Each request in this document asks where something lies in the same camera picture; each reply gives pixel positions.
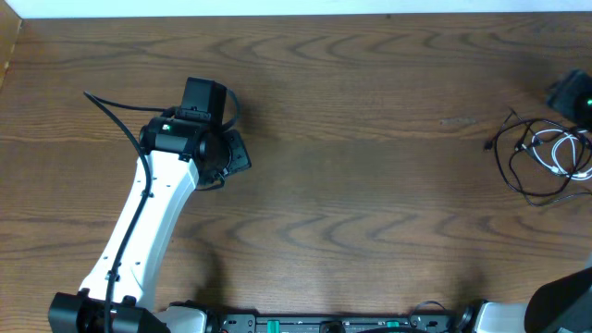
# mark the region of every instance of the brown wooden surface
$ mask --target brown wooden surface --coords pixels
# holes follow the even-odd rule
[[[0,330],[48,329],[125,203],[136,156],[82,91],[177,105],[231,87],[253,168],[194,193],[157,308],[391,313],[525,302],[592,250],[590,199],[528,207],[485,139],[591,69],[590,14],[28,20],[0,94]],[[152,114],[117,111],[134,133]]]
[[[19,27],[20,17],[5,0],[0,0],[0,88],[10,65],[10,57],[19,36]]]

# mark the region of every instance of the white cable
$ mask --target white cable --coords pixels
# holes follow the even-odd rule
[[[543,159],[538,155],[537,149],[536,149],[536,147],[534,145],[535,139],[537,138],[537,136],[539,134],[548,133],[548,132],[562,132],[563,135],[565,135],[565,137],[557,140],[555,142],[555,144],[553,144],[553,148],[551,149],[551,159],[553,160],[554,165],[549,165],[545,161],[543,161]],[[579,133],[586,133],[586,130],[585,129],[582,129],[582,130],[579,130],[578,132]],[[554,173],[557,176],[565,176],[565,175],[569,175],[570,174],[568,171],[566,171],[561,166],[561,164],[557,160],[557,150],[559,149],[559,147],[561,146],[562,143],[564,143],[564,142],[566,142],[568,140],[572,144],[573,165],[575,166],[575,163],[577,162],[575,160],[575,155],[576,155],[575,142],[578,139],[576,137],[574,137],[572,134],[566,133],[562,129],[543,129],[543,130],[540,130],[537,133],[535,133],[535,135],[533,135],[533,138],[532,138],[532,143],[533,143],[532,150],[533,150],[533,153],[535,154],[536,159],[538,160],[538,162],[540,162],[540,164],[543,167],[546,167],[548,170],[550,170],[552,173]],[[592,179],[592,167],[589,168],[587,171],[581,171],[581,172],[578,172],[576,174],[573,174],[573,176],[572,176],[572,180],[582,181],[582,180],[588,180],[588,179]]]

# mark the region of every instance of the black device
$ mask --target black device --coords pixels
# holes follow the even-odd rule
[[[592,78],[574,69],[550,88],[547,105],[578,127],[592,130]]]

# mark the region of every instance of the green component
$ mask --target green component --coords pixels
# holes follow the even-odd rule
[[[267,320],[267,333],[279,333],[279,320]]]

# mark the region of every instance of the white wall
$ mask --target white wall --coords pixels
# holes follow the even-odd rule
[[[6,0],[23,19],[592,11],[592,0]]]

